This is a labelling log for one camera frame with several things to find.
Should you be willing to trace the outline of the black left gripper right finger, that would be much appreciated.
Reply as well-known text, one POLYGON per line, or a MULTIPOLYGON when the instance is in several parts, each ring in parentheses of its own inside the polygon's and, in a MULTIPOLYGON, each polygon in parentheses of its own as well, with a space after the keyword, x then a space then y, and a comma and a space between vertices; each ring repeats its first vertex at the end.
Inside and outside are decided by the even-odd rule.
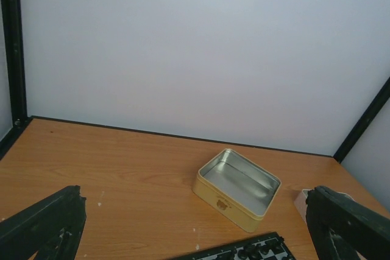
POLYGON ((306 221, 319 259, 389 259, 389 219, 326 187, 308 191, 306 221))

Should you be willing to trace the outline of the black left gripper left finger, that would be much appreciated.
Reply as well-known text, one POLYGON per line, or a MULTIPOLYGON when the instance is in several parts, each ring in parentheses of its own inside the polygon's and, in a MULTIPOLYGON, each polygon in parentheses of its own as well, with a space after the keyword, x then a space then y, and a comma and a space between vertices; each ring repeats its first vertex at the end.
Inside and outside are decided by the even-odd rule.
POLYGON ((87 219, 80 186, 67 186, 1 222, 1 259, 74 259, 87 219))

